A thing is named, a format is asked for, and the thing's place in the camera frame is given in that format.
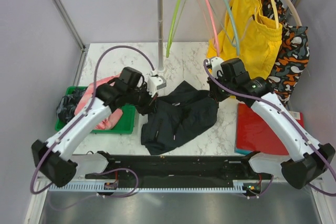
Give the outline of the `dark navy shorts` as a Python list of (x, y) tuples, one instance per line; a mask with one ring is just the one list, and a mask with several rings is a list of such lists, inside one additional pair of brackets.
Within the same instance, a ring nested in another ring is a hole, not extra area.
[(155, 113), (142, 125), (141, 144), (150, 155), (172, 151), (210, 129), (217, 121), (218, 104), (209, 91), (186, 81), (159, 97)]

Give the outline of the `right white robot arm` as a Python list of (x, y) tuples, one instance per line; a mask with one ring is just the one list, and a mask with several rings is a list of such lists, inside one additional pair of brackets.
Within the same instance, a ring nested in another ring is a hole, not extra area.
[(231, 95), (252, 109), (272, 129), (286, 148), (288, 155), (271, 155), (255, 151), (240, 166), (248, 179), (258, 173), (282, 177), (295, 189), (311, 185), (327, 170), (335, 176), (331, 161), (335, 149), (321, 144), (292, 117), (277, 95), (262, 77), (251, 78), (243, 62), (234, 58), (224, 61), (219, 57), (205, 59), (203, 67), (208, 75), (210, 94), (217, 102)]

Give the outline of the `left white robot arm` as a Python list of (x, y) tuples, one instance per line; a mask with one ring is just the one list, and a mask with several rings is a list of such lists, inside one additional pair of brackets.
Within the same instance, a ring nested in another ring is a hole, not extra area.
[(84, 108), (58, 133), (44, 142), (36, 140), (31, 149), (36, 172), (41, 172), (57, 187), (86, 174), (111, 178), (115, 165), (102, 154), (75, 155), (74, 151), (103, 119), (124, 105), (135, 106), (142, 115), (154, 112), (158, 91), (166, 82), (152, 72), (147, 81), (138, 85), (142, 77), (141, 72), (125, 67), (119, 77), (96, 87)]

